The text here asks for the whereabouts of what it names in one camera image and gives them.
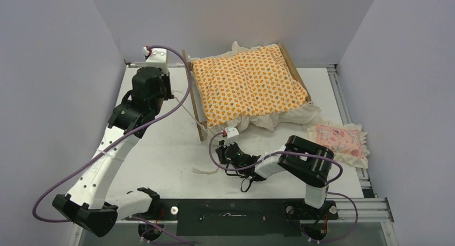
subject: pink floral fabric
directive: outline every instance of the pink floral fabric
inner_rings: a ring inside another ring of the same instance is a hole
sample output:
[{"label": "pink floral fabric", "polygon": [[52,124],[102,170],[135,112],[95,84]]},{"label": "pink floral fabric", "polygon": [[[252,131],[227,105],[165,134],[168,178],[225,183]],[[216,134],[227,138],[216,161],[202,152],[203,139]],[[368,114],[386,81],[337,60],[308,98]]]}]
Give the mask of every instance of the pink floral fabric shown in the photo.
[{"label": "pink floral fabric", "polygon": [[355,129],[340,129],[326,125],[316,125],[316,143],[335,153],[343,153],[362,158],[360,132]]}]

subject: orange print fabric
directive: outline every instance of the orange print fabric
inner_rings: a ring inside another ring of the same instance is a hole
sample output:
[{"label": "orange print fabric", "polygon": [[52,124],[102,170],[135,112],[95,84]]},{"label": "orange print fabric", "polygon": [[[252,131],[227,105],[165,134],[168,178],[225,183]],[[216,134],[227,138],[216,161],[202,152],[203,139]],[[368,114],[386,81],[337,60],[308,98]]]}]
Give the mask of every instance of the orange print fabric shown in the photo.
[{"label": "orange print fabric", "polygon": [[305,104],[307,92],[291,76],[278,46],[193,62],[208,126]]}]

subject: table surface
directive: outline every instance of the table surface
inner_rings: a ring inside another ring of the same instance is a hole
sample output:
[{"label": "table surface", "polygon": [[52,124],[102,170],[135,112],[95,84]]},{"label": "table surface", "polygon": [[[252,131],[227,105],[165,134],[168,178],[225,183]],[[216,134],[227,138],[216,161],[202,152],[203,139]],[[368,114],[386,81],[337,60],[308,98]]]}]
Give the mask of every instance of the table surface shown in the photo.
[{"label": "table surface", "polygon": [[[315,105],[322,111],[320,117],[341,123],[332,86],[326,68],[297,68]],[[131,89],[131,79],[137,68],[127,68],[117,103]],[[187,79],[184,68],[170,68],[171,87],[184,93]],[[181,99],[181,93],[174,93]],[[164,102],[161,114],[177,105],[176,100]],[[184,106],[192,113],[191,100]],[[281,123],[271,132],[250,125],[240,133],[239,145],[252,155],[278,149],[288,137],[298,135],[307,138],[298,124]],[[362,189],[354,167],[342,164],[343,175],[331,183],[329,191],[343,193],[352,198],[363,198]],[[195,121],[181,107],[169,117],[150,126],[143,138],[131,150],[108,191],[108,197],[122,195],[139,187],[149,187],[162,198],[187,199],[266,199],[304,198],[305,184],[288,172],[280,172],[264,182],[255,182],[247,193],[240,191],[242,179],[226,176],[223,170],[212,175],[192,172],[192,168],[213,171],[216,166],[208,155],[208,141],[199,141]],[[332,167],[329,178],[338,173]]]}]

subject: pink pillow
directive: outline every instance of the pink pillow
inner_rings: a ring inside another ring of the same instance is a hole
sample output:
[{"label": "pink pillow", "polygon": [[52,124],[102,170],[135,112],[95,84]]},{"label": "pink pillow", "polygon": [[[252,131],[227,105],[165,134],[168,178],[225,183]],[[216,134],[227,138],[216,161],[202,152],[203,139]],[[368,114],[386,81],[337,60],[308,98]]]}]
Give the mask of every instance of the pink pillow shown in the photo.
[{"label": "pink pillow", "polygon": [[336,125],[330,121],[322,121],[308,128],[309,139],[329,148],[335,153],[334,160],[349,163],[355,167],[368,168],[366,156],[366,132],[361,125]]}]

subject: wall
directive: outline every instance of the wall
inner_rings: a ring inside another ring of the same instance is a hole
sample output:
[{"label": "wall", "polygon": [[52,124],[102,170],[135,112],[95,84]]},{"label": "wall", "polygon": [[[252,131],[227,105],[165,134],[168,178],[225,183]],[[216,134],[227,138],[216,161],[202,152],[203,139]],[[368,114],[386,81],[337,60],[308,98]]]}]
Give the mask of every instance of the wall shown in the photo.
[{"label": "wall", "polygon": [[403,245],[454,245],[455,0],[375,0],[339,66]]},{"label": "wall", "polygon": [[[92,0],[0,0],[0,245],[66,245],[32,205],[87,162],[124,63]],[[38,212],[62,218],[45,199]]]},{"label": "wall", "polygon": [[194,57],[283,42],[296,66],[337,63],[373,0],[93,0],[127,61],[145,45]]}]

